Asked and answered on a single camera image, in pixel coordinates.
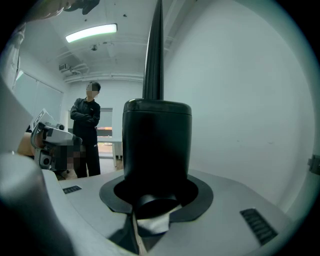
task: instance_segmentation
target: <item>ceiling light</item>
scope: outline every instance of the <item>ceiling light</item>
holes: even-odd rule
[[[117,30],[118,30],[117,24],[95,26],[95,27],[91,27],[91,28],[70,34],[70,35],[66,36],[65,39],[68,41],[68,43],[71,43],[71,42],[76,41],[78,39],[87,38],[87,37],[91,37],[94,35],[115,33],[115,32],[117,32]]]

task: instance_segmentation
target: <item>black jacket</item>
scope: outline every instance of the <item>black jacket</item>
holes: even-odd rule
[[[100,120],[100,105],[95,100],[88,102],[86,98],[77,98],[70,111],[74,120],[73,134],[82,139],[82,145],[97,144],[96,126]]]

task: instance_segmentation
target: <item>white wall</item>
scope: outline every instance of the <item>white wall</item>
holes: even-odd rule
[[[239,181],[285,212],[306,176],[315,134],[300,63],[243,5],[194,6],[167,54],[164,79],[165,100],[192,108],[190,168]]]
[[[122,138],[122,115],[127,101],[142,98],[143,85],[140,82],[125,80],[99,80],[101,90],[95,101],[101,108],[112,108],[112,137]],[[68,94],[67,110],[70,110],[77,98],[86,97],[89,82],[75,82]]]
[[[20,69],[26,74],[63,93],[60,120],[58,120],[58,122],[66,125],[68,122],[68,114],[66,112],[67,94],[70,86],[63,81],[58,71],[58,66],[46,66],[39,61],[36,56],[30,53],[25,45],[22,45],[20,49],[20,61]]]

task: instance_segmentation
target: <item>metal bracket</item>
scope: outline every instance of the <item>metal bracket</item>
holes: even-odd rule
[[[312,158],[308,160],[308,165],[310,172],[320,175],[320,155],[313,154]]]

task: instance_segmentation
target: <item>black cylindrical object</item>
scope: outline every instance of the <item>black cylindrical object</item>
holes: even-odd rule
[[[132,99],[124,105],[124,179],[137,197],[170,194],[187,179],[191,132],[187,104]]]

